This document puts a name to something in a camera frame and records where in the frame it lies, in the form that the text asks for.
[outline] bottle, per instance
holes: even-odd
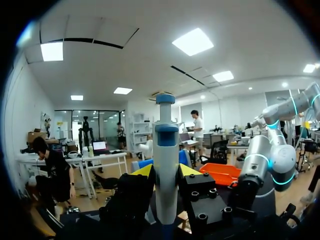
[[[83,149],[82,149],[82,155],[84,158],[87,158],[89,157],[89,150],[88,150],[88,147],[85,146]]]
[[[89,157],[92,158],[94,156],[94,148],[92,147],[92,145],[89,145]]]

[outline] computer monitor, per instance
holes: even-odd
[[[187,133],[187,132],[180,133],[180,141],[181,142],[188,141],[188,140],[190,140],[189,133]]]
[[[104,141],[94,141],[92,143],[92,147],[94,151],[101,151],[107,149],[106,143]]]

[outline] black hair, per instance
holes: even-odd
[[[197,110],[192,110],[191,114],[195,114],[195,115],[199,116],[199,112]]]
[[[45,154],[46,150],[48,149],[46,141],[40,136],[33,140],[32,147],[36,154],[39,152]]]

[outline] orange tray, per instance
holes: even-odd
[[[206,163],[199,169],[199,172],[209,173],[218,185],[229,186],[232,182],[238,180],[241,169],[232,165]]]

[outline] square ceiling light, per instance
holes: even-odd
[[[71,100],[73,101],[83,101],[84,100],[84,96],[83,95],[71,95]]]
[[[304,72],[304,73],[311,74],[315,69],[316,69],[316,65],[314,65],[314,64],[307,64],[307,65],[305,66],[305,68],[303,69],[303,72]]]
[[[114,94],[123,94],[123,95],[127,95],[128,93],[130,93],[132,91],[131,88],[124,88],[124,87],[117,87],[116,90],[114,90]]]
[[[41,52],[43,61],[63,61],[64,60],[64,48],[63,42],[52,42],[41,44]]]
[[[217,82],[223,82],[234,79],[231,71],[222,71],[217,74],[212,75]]]
[[[196,28],[172,42],[178,49],[189,56],[196,55],[214,47],[208,36]]]

